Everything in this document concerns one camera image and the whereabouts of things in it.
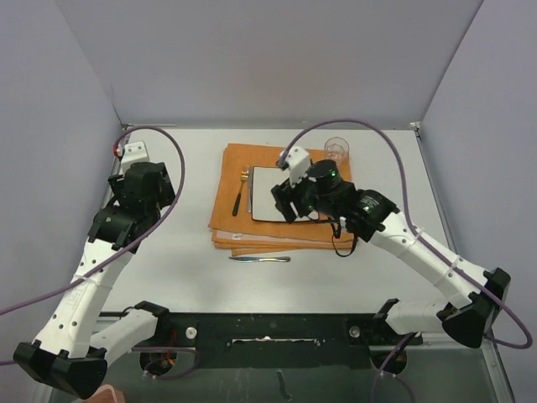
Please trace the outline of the clear drinking glass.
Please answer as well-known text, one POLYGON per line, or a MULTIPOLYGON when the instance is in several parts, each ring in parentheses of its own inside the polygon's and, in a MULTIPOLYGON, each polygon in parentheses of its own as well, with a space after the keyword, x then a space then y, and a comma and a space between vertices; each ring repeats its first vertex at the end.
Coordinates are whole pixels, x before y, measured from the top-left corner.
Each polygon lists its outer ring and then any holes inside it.
POLYGON ((349 156, 349 143, 341 137, 329 138, 324 144, 326 158, 342 164, 349 156))

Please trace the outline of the gold spoon dark handle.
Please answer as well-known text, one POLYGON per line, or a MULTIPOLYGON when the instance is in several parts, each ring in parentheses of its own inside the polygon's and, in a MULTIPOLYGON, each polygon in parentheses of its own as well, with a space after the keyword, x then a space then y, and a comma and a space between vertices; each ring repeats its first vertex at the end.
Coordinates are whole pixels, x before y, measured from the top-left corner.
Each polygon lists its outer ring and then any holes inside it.
POLYGON ((239 210, 241 199, 242 199, 242 190, 243 190, 244 185, 248 181, 248 177, 249 177, 249 168, 248 167, 243 167, 242 172, 241 172, 241 176, 240 176, 240 187, 238 189, 236 199, 235 199, 233 209, 232 209, 232 215, 234 217, 236 217, 238 215, 238 210, 239 210))

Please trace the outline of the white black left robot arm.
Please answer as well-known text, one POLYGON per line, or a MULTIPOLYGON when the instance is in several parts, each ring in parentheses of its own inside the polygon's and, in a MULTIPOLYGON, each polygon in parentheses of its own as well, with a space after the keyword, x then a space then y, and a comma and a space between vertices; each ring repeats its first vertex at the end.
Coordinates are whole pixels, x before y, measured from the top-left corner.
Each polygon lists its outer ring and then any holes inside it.
POLYGON ((80 399, 101 386, 110 364, 138 343, 164 343, 169 310, 142 301, 107 330, 93 329, 114 283, 143 235, 169 212, 175 191, 164 163, 137 162, 108 179, 112 199, 97 213, 81 262, 45 326, 21 342, 14 362, 34 380, 80 399))

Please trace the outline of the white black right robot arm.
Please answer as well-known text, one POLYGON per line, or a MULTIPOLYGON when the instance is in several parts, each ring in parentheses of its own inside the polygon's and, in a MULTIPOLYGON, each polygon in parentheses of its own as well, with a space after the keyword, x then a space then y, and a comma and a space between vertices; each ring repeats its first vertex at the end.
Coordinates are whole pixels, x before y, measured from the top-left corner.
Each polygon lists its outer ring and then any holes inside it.
POLYGON ((396 204, 375 190, 344 181, 332 160, 309 156, 282 165, 288 177, 271 193, 286 222, 318 212, 344 230, 407 264, 445 298, 440 302, 387 301, 373 322, 374 336, 391 343, 407 333, 445 333, 479 348, 500 311, 511 282, 500 268, 489 271, 454 254, 411 227, 396 204))

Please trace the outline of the white square plate black rim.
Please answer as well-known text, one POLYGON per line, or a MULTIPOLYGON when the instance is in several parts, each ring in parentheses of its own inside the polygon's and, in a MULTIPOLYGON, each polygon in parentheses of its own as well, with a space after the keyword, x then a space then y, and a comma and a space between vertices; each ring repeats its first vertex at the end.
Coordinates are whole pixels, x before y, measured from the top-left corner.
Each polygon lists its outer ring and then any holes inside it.
POLYGON ((253 167, 252 219, 259 222, 285 222, 275 206, 271 190, 289 177, 286 171, 271 167, 253 167))

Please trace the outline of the silver table knife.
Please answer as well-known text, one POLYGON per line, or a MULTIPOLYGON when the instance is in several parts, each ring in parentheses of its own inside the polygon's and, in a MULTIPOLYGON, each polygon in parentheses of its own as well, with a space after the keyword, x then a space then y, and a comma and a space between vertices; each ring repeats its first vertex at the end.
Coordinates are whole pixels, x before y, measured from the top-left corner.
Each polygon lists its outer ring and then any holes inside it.
POLYGON ((247 211, 248 213, 252 213, 252 190, 253 190, 253 166, 249 166, 248 167, 248 180, 247 180, 247 184, 248 184, 248 207, 247 207, 247 211))
POLYGON ((242 263, 289 263, 289 256, 256 257, 256 256, 230 256, 230 260, 242 263))

